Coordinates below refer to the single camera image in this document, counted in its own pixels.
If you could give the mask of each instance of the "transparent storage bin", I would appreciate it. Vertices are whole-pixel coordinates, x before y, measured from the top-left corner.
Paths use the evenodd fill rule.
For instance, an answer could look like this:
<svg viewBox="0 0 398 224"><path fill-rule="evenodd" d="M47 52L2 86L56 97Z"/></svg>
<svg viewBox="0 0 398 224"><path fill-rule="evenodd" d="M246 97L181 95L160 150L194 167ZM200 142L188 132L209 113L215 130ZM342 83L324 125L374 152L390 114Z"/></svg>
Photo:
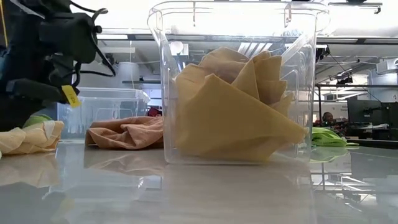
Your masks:
<svg viewBox="0 0 398 224"><path fill-rule="evenodd" d="M148 95L142 90L122 88L79 88L81 106L58 104L58 120L65 127L62 140L84 139L93 121L145 116Z"/></svg>
<svg viewBox="0 0 398 224"><path fill-rule="evenodd" d="M301 143L283 151L278 150L274 154L308 161L311 148L316 33L322 31L328 23L327 7L314 2L170 1L154 6L149 12L148 25L160 47L167 162L252 163L239 159L203 159L201 156L182 153L182 149L177 147L176 127L180 121L177 118L176 78L186 65L181 62L178 54L172 52L176 51L175 46L185 44L192 49L188 62L200 62L208 52L219 47L233 49L248 58L265 50L272 56L281 55L280 80L287 81L285 94L294 95L288 118L307 129L308 134ZM176 41L182 44L171 44ZM234 105L230 105L229 109L233 113ZM233 122L227 125L237 132L245 132Z"/></svg>

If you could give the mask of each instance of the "yellow cloth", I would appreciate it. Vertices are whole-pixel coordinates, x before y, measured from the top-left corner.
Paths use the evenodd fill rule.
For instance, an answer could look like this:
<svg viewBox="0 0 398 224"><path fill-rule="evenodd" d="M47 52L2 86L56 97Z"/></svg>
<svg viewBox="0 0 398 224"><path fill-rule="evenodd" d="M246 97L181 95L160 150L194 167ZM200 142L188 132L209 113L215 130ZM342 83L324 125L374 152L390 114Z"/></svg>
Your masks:
<svg viewBox="0 0 398 224"><path fill-rule="evenodd" d="M176 77L175 142L182 154L265 162L276 150L302 142L307 130L287 118L293 95L279 80L281 57L248 60L231 49L206 55Z"/></svg>
<svg viewBox="0 0 398 224"><path fill-rule="evenodd" d="M52 152L57 148L62 129L62 121L43 121L1 132L0 151L3 155Z"/></svg>

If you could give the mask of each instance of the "white table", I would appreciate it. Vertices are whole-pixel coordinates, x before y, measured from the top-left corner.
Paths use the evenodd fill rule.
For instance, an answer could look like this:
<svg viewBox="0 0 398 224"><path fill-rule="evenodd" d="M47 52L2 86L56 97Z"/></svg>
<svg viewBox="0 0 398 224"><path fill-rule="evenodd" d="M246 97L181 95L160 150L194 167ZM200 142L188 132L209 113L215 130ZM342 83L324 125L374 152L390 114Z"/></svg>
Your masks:
<svg viewBox="0 0 398 224"><path fill-rule="evenodd" d="M308 166L175 166L162 150L59 144L56 154L0 160L0 223L398 223L398 151L362 147Z"/></svg>

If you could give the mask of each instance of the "folded cloth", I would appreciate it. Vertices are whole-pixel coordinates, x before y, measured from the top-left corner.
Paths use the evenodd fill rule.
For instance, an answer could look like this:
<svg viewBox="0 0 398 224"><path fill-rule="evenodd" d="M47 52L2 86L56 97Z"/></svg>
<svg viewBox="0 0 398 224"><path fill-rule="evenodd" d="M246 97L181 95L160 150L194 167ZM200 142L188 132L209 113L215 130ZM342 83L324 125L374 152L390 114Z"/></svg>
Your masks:
<svg viewBox="0 0 398 224"><path fill-rule="evenodd" d="M132 117L95 121L86 132L85 144L107 149L163 147L163 118Z"/></svg>
<svg viewBox="0 0 398 224"><path fill-rule="evenodd" d="M182 154L265 162L300 143L307 130L287 118L293 94L279 80L281 57L252 59L227 48L187 65L177 75L177 149Z"/></svg>
<svg viewBox="0 0 398 224"><path fill-rule="evenodd" d="M0 151L3 155L52 152L57 148L62 129L62 121L42 121L1 132Z"/></svg>
<svg viewBox="0 0 398 224"><path fill-rule="evenodd" d="M345 139L342 139L330 129L315 127L312 128L312 144L333 147L358 146L356 143L347 143Z"/></svg>

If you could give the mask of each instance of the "shelf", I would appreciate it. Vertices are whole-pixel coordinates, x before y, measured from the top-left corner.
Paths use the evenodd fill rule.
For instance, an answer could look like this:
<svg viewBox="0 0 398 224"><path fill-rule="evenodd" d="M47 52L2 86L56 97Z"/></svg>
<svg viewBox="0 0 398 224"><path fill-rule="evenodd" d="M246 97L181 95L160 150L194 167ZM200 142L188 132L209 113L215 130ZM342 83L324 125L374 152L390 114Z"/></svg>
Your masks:
<svg viewBox="0 0 398 224"><path fill-rule="evenodd" d="M132 81L122 81L123 84L132 84ZM160 84L160 80L134 81L134 84Z"/></svg>

